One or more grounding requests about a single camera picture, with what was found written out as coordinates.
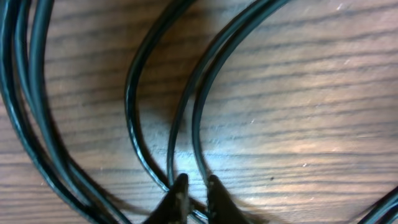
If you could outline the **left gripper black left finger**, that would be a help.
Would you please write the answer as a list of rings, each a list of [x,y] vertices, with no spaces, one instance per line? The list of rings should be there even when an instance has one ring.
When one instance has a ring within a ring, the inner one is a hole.
[[[150,224],[186,224],[190,213],[188,175],[180,174],[150,215]]]

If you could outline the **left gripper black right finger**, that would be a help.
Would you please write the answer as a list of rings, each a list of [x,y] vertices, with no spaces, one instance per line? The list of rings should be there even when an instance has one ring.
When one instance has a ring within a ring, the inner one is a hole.
[[[207,185],[209,224],[250,224],[232,201],[230,194],[216,175],[210,175]]]

